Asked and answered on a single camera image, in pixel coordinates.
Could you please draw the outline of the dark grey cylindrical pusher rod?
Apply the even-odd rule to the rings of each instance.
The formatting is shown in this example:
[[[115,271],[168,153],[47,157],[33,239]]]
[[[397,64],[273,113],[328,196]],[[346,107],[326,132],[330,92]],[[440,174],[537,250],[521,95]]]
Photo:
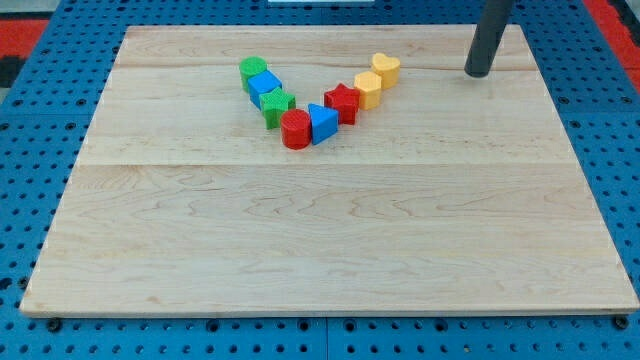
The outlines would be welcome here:
[[[489,74],[513,4],[514,0],[486,1],[467,55],[467,75],[483,78]]]

